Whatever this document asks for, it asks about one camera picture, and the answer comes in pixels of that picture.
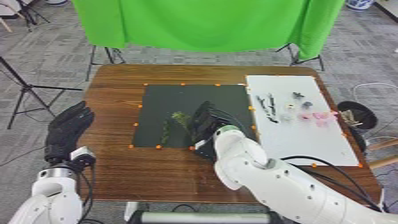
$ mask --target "gray carpet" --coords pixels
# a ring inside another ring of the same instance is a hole
[[[51,20],[46,24],[38,22],[31,32],[26,32],[24,23],[6,20],[14,29],[8,34],[0,27],[0,54],[12,64],[28,82],[40,85],[56,85],[86,88],[83,82],[90,45],[85,40],[83,30],[70,4],[63,7],[49,7],[42,2],[35,4],[35,9]],[[353,100],[351,87],[367,82],[385,82],[398,85],[398,54],[392,53],[398,47],[398,25],[376,8],[356,13],[342,9],[332,35],[323,49],[323,60],[326,71],[319,72],[323,82],[332,94],[333,101]],[[271,50],[243,52],[234,54],[186,53],[168,49],[156,49],[141,46],[129,46],[122,49],[124,59],[129,64],[202,64],[202,65],[287,65],[287,52],[273,53]],[[99,50],[95,62],[106,63],[104,53]],[[303,66],[317,69],[317,63],[309,62]],[[8,116],[12,112],[19,87],[0,75],[0,162],[42,146],[46,136],[46,124],[51,119],[44,112],[28,113],[28,118],[19,115],[12,130],[5,130]],[[380,123],[365,134],[374,136],[396,136],[398,121],[381,129],[398,116],[398,92],[383,86],[364,87],[356,91],[358,100],[376,113]],[[53,91],[38,91],[44,100],[51,99]],[[81,92],[67,92],[54,105],[53,111],[60,112],[83,97]],[[26,99],[24,108],[37,106],[31,98]],[[374,160],[396,154],[390,147],[380,152],[367,153],[367,159]],[[28,154],[6,166],[0,167],[0,223],[8,221],[19,204],[28,198],[30,185],[35,173],[44,166],[42,150]],[[383,174],[398,168],[390,165],[374,170],[374,174]],[[385,203],[398,199],[398,172],[378,176],[380,184],[385,188]],[[149,209],[170,211],[173,204],[150,203]],[[122,223],[124,203],[97,202],[90,216],[106,223]],[[202,205],[200,211],[262,211],[261,206],[214,206]],[[390,207],[398,213],[398,204]]]

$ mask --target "black cable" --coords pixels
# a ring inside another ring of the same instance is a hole
[[[40,149],[44,149],[44,148],[46,148],[46,146],[42,146],[40,148],[31,149],[30,151],[26,151],[19,156],[15,156],[6,162],[3,162],[3,163],[0,164],[0,167],[5,166],[14,160],[17,160],[24,155],[28,155],[31,152],[35,152],[37,150],[40,150]]]
[[[316,157],[312,156],[287,156],[284,157],[280,160],[289,160],[289,159],[310,159],[321,163],[326,164],[326,166],[332,167],[332,169],[344,175],[346,179],[349,180],[351,184],[355,185],[356,189],[358,189],[358,192],[360,194],[367,197],[367,199],[371,200],[371,197],[369,197],[369,194],[365,193],[362,187],[358,186],[355,180],[351,179],[349,175],[346,174],[346,172],[339,169],[339,167],[335,167],[323,159],[317,159]]]
[[[86,185],[86,188],[88,188],[88,193],[86,193],[86,196],[85,196],[85,199],[83,199],[83,207],[85,207],[88,199],[90,199],[92,187],[90,187],[90,182],[88,182],[88,179],[86,179],[85,175],[81,174],[79,176],[83,178],[83,182],[85,182],[85,185]]]
[[[83,219],[83,220],[81,220],[81,224],[83,224],[83,223],[86,223],[86,224],[92,224],[92,223],[94,223],[94,224],[95,224],[95,223],[104,224],[104,222],[99,221],[99,220],[95,220],[95,219]]]
[[[173,209],[172,209],[170,212],[175,212],[175,210],[177,210],[179,207],[188,207],[188,208],[191,209],[193,212],[198,212],[197,209],[195,209],[188,204],[181,204],[181,205],[177,205],[177,206],[173,207]]]
[[[380,211],[380,208],[374,204],[374,202],[369,200],[369,198],[356,193],[356,191],[351,190],[351,188],[340,184],[330,177],[326,177],[323,174],[316,173],[314,171],[307,170],[305,168],[298,167],[296,165],[293,165],[309,175],[312,175],[314,177],[317,177],[319,179],[323,179],[326,182],[330,182],[335,186],[339,186],[346,191],[349,191],[349,193],[364,200],[364,202],[367,203],[369,207]]]
[[[378,174],[378,175],[376,175],[376,177],[380,177],[380,176],[387,176],[387,175],[388,175],[394,171],[398,171],[398,169],[388,170],[388,172],[387,172],[387,173]]]
[[[90,208],[92,208],[92,202],[94,202],[94,200],[92,200],[92,198],[94,198],[94,197],[92,197],[92,191],[94,191],[94,184],[95,184],[95,170],[94,170],[94,169],[95,169],[95,168],[94,168],[94,165],[92,165],[92,167],[90,167],[90,183],[88,183],[88,179],[86,179],[86,177],[85,177],[85,175],[83,175],[83,173],[81,173],[81,177],[83,177],[85,184],[86,184],[86,187],[88,187],[88,195],[86,195],[86,198],[85,198],[83,206],[85,206],[85,204],[88,203],[88,207],[86,207],[86,209],[85,209],[85,212],[83,212],[83,215],[81,215],[78,224],[83,223],[83,220],[85,220],[85,217],[86,217],[86,215],[88,215]]]

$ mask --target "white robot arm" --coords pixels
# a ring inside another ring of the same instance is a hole
[[[268,159],[237,128],[213,135],[214,172],[229,189],[250,190],[261,204],[301,224],[396,224],[398,216],[365,208],[282,160]]]
[[[79,222],[83,203],[76,194],[76,174],[83,167],[94,164],[94,154],[85,146],[70,154],[70,161],[38,172],[31,197],[17,209],[8,224],[76,224]]]

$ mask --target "metal stand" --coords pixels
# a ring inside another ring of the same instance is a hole
[[[124,59],[120,57],[120,50],[111,48],[111,54],[110,54],[108,47],[104,47],[104,52],[106,52],[106,55],[108,55],[110,64],[115,64],[115,56],[120,59],[120,63],[118,64],[124,64],[125,61],[124,61]],[[86,75],[85,75],[85,82],[88,81],[88,78],[90,78],[90,68],[92,68],[92,65],[102,65],[102,64],[97,64],[94,62],[94,57],[95,57],[95,45],[92,45],[92,50],[90,50],[90,62],[88,62],[88,69],[86,69]]]
[[[65,90],[83,91],[83,90],[81,90],[81,89],[76,89],[76,88],[63,88],[63,87],[53,87],[53,86],[35,86],[35,85],[28,84],[28,83],[24,82],[24,80],[21,79],[21,76],[17,75],[17,73],[15,73],[15,71],[14,71],[10,65],[8,65],[8,63],[6,63],[6,61],[3,60],[1,57],[0,57],[0,63],[3,64],[3,67],[5,67],[5,69],[8,70],[8,72],[10,72],[12,76],[14,76],[14,78],[15,78],[15,81],[17,81],[17,83],[19,83],[19,86],[21,86],[21,93],[19,93],[19,97],[17,97],[17,102],[15,102],[14,112],[12,112],[12,116],[10,116],[10,120],[8,120],[8,126],[6,126],[6,129],[10,129],[10,126],[12,126],[12,123],[14,123],[15,115],[21,114],[21,113],[26,113],[26,112],[31,112],[31,111],[37,111],[37,110],[46,110],[47,113],[51,114],[51,116],[54,117],[54,114],[53,114],[53,112],[51,112],[51,110],[49,110],[49,107],[51,107],[53,102],[54,102],[54,100],[58,99],[58,97],[60,97],[63,91],[65,91]],[[49,102],[47,104],[44,103],[44,101],[42,101],[42,99],[40,99],[37,93],[33,92],[33,88],[38,88],[38,89],[58,89],[58,90],[60,90],[56,96],[54,96],[54,98],[53,98],[53,100],[51,100],[51,102]],[[24,96],[26,93],[31,95],[31,97],[33,97],[33,99],[37,100],[37,102],[38,102],[38,104],[40,104],[42,107],[40,107],[40,108],[35,108],[35,109],[30,109],[30,110],[24,110],[24,111],[19,111],[21,100],[22,100],[22,96]]]
[[[307,61],[312,61],[312,60],[317,60],[319,61],[319,69],[321,69],[321,71],[324,71],[323,60],[321,60],[321,56],[319,55],[314,58],[300,61],[298,60],[298,54],[296,54],[296,57],[294,57],[294,60],[293,60],[293,62],[289,64],[289,66],[298,65],[298,64],[301,64],[301,63],[305,63]]]
[[[19,7],[21,7],[21,14],[22,14],[22,16],[24,16],[24,21],[26,21],[28,31],[31,31],[31,30],[30,30],[30,24],[31,24],[31,25],[37,25],[37,21],[35,21],[33,16],[31,16],[31,14],[30,14],[28,11],[33,12],[35,16],[40,17],[40,19],[42,19],[47,23],[49,23],[49,21],[47,21],[46,17],[38,14],[38,12],[31,9],[31,7],[28,6],[28,4],[26,4],[21,0],[15,0],[15,2],[17,2]]]
[[[275,52],[280,52],[282,49],[287,48],[287,50],[289,50],[289,58],[291,58],[291,61],[293,61],[294,57],[293,57],[293,50],[291,50],[289,44],[291,44],[291,43],[287,43],[287,44],[277,49]]]
[[[323,66],[321,56],[317,55],[314,58],[310,58],[310,59],[300,61],[300,59],[298,59],[298,53],[296,53],[296,56],[293,56],[293,50],[291,50],[289,45],[291,45],[291,43],[287,43],[287,44],[277,49],[277,51],[275,51],[275,52],[280,52],[280,50],[282,50],[284,48],[287,48],[287,50],[289,50],[289,58],[291,58],[291,64],[289,64],[289,66],[298,65],[298,64],[305,63],[307,61],[312,61],[312,60],[317,59],[317,61],[319,61],[319,69],[321,69],[321,71],[324,71],[324,66]]]

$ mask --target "cable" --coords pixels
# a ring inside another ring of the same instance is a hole
[[[380,139],[380,138],[398,139],[394,136],[376,136],[376,137],[367,138],[367,139],[364,139],[364,140],[365,140],[365,141],[371,141],[371,140]]]
[[[367,203],[367,205],[371,206],[371,208],[380,211],[380,208],[374,204],[374,202],[369,200],[369,198],[360,195],[351,188],[340,184],[330,177],[326,177],[324,175],[321,175],[319,173],[316,173],[314,171],[307,170],[305,168],[298,167],[296,165],[293,165],[309,175],[312,175],[314,177],[321,178],[326,182],[330,182],[333,185],[337,185],[340,188],[344,188],[344,190],[349,191],[349,193],[364,200],[364,202]]]
[[[175,212],[179,207],[188,207],[191,209],[193,212],[198,212],[197,209],[188,205],[188,204],[181,204],[173,207],[173,209],[170,210],[170,212]]]
[[[86,184],[86,187],[88,187],[88,195],[86,195],[86,198],[85,198],[85,201],[83,201],[83,206],[85,206],[86,203],[88,203],[88,207],[86,207],[86,209],[85,209],[85,212],[83,212],[83,215],[81,215],[78,224],[83,223],[83,220],[85,220],[85,217],[86,217],[86,215],[88,215],[90,208],[92,208],[92,202],[94,202],[94,200],[92,200],[92,198],[94,198],[94,196],[92,196],[92,191],[94,191],[94,184],[95,184],[95,168],[94,168],[94,166],[90,166],[90,183],[88,183],[88,179],[86,179],[83,173],[81,173],[81,177],[83,177],[85,184]]]
[[[351,96],[353,96],[353,100],[355,102],[358,102],[358,99],[356,99],[356,88],[362,87],[362,86],[372,86],[372,85],[381,85],[381,86],[388,86],[392,87],[394,89],[398,89],[398,86],[388,84],[388,83],[381,83],[381,82],[371,82],[371,83],[364,83],[364,84],[358,84],[355,85],[353,89],[351,89]]]
[[[398,169],[388,170],[387,173],[378,174],[376,177],[387,176],[394,171],[398,171]]]
[[[0,164],[0,167],[3,167],[10,162],[14,162],[14,160],[17,160],[24,155],[28,155],[31,152],[38,151],[40,149],[44,149],[46,146],[42,146],[40,148],[37,149],[31,149],[30,151],[26,151],[19,156],[15,156],[6,162],[3,162]]]
[[[349,182],[353,183],[356,189],[358,189],[358,192],[362,193],[362,195],[367,197],[369,199],[369,195],[362,189],[362,187],[358,186],[355,180],[351,179],[349,175],[346,174],[346,172],[339,169],[339,167],[335,167],[323,159],[317,159],[314,158],[312,156],[289,156],[289,157],[284,157],[280,160],[289,160],[289,159],[310,159],[321,163],[326,164],[328,167],[332,167],[332,169],[344,175],[346,179],[349,180]]]
[[[85,207],[88,199],[90,199],[92,187],[90,187],[90,182],[88,182],[88,179],[86,179],[83,173],[81,173],[81,178],[83,178],[83,182],[85,182],[85,185],[86,185],[86,188],[88,188],[88,194],[86,194],[85,199],[83,199],[83,207]]]
[[[81,224],[86,223],[86,224],[92,224],[92,223],[99,223],[99,224],[104,224],[102,221],[95,220],[95,219],[83,219],[81,220]]]

